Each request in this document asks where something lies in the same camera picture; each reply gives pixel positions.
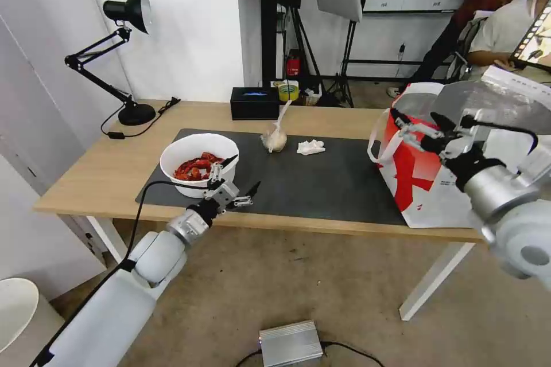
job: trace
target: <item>red and white bag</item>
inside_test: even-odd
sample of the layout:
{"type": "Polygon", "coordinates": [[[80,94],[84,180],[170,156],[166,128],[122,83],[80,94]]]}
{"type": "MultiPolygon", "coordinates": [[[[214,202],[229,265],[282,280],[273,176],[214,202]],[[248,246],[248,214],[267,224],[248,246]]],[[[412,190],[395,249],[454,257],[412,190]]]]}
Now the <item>red and white bag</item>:
{"type": "MultiPolygon", "coordinates": [[[[413,84],[393,102],[393,107],[399,106],[402,99],[411,100],[416,94],[428,93],[436,98],[442,88],[443,85],[436,83],[413,84]]],[[[409,116],[414,123],[435,127],[431,122],[416,118],[403,107],[397,109],[409,116]]],[[[469,198],[455,186],[455,176],[441,165],[438,155],[421,152],[402,141],[398,127],[390,116],[390,109],[383,112],[371,132],[368,154],[378,164],[408,226],[470,227],[468,215],[471,204],[469,198]],[[381,139],[379,156],[375,157],[371,148],[384,120],[384,136],[381,139]]]]}
{"type": "MultiPolygon", "coordinates": [[[[551,88],[497,68],[486,71],[480,82],[446,86],[414,83],[393,102],[393,107],[414,123],[436,128],[430,112],[458,122],[464,108],[493,110],[496,122],[535,131],[540,144],[551,146],[551,88]]],[[[530,149],[531,138],[516,132],[492,130],[484,154],[499,158],[513,173],[530,149]]],[[[406,223],[411,228],[472,227],[471,203],[456,186],[455,176],[436,154],[421,152],[403,143],[398,127],[384,111],[376,122],[368,147],[406,223]],[[371,151],[382,122],[386,121],[379,155],[371,151]]]]}

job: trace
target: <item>lamp arm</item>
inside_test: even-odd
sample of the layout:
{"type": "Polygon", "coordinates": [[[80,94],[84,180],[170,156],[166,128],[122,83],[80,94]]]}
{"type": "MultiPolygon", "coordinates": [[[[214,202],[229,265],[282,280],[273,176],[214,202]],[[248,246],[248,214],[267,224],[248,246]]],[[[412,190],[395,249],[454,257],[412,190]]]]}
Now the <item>lamp arm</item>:
{"type": "Polygon", "coordinates": [[[115,30],[113,33],[111,33],[109,36],[104,37],[101,40],[98,40],[96,43],[86,47],[85,49],[75,53],[70,54],[69,56],[65,57],[65,64],[69,66],[71,69],[73,69],[75,72],[80,73],[83,75],[86,79],[88,79],[91,82],[94,82],[96,85],[100,86],[102,89],[119,99],[121,102],[125,104],[129,104],[133,102],[132,96],[130,94],[125,94],[119,89],[115,88],[114,86],[110,85],[109,83],[106,83],[96,75],[90,73],[88,70],[84,68],[84,65],[86,63],[89,63],[90,61],[103,56],[106,53],[109,53],[111,50],[116,49],[117,47],[123,45],[124,43],[127,43],[130,39],[130,32],[131,29],[127,27],[121,27],[117,30],[115,30]],[[114,45],[108,47],[104,50],[99,50],[98,52],[92,52],[88,53],[91,49],[99,46],[100,44],[108,41],[109,39],[119,36],[121,38],[121,41],[118,43],[115,43],[114,45]]]}

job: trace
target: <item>lamp shade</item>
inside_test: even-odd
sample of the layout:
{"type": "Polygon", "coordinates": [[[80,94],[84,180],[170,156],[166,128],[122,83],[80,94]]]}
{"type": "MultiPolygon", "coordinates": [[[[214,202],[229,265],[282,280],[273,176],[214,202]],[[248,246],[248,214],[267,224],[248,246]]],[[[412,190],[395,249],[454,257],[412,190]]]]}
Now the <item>lamp shade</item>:
{"type": "Polygon", "coordinates": [[[140,32],[148,33],[151,26],[149,0],[127,0],[126,2],[107,0],[103,4],[103,12],[115,22],[129,22],[140,32]]]}

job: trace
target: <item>bag handle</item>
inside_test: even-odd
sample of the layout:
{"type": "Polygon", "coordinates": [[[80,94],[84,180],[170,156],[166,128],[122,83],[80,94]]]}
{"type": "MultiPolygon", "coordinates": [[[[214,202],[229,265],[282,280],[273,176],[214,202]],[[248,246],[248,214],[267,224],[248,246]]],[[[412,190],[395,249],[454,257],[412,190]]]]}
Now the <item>bag handle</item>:
{"type": "Polygon", "coordinates": [[[375,138],[377,137],[377,131],[379,130],[381,126],[381,121],[383,119],[388,119],[388,115],[390,113],[390,109],[385,109],[381,115],[379,116],[379,119],[375,122],[375,125],[373,126],[373,130],[371,130],[371,135],[369,136],[369,144],[367,145],[367,155],[371,159],[373,163],[387,163],[389,160],[392,159],[392,156],[396,152],[396,149],[398,149],[398,146],[402,143],[403,139],[400,136],[400,131],[396,131],[394,136],[389,141],[389,144],[386,146],[383,153],[379,154],[379,157],[376,158],[373,155],[372,148],[373,144],[375,143],[375,138]]]}

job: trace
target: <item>cooked crawfish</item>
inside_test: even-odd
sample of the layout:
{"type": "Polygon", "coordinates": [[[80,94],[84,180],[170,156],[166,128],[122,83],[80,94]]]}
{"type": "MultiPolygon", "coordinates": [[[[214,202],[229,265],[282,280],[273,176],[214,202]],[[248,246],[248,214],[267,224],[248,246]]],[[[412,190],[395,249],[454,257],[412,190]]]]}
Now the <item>cooked crawfish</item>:
{"type": "Polygon", "coordinates": [[[174,177],[181,181],[201,181],[208,179],[211,173],[212,164],[222,162],[219,158],[209,152],[203,152],[200,158],[191,159],[182,163],[178,169],[174,171],[174,177]]]}

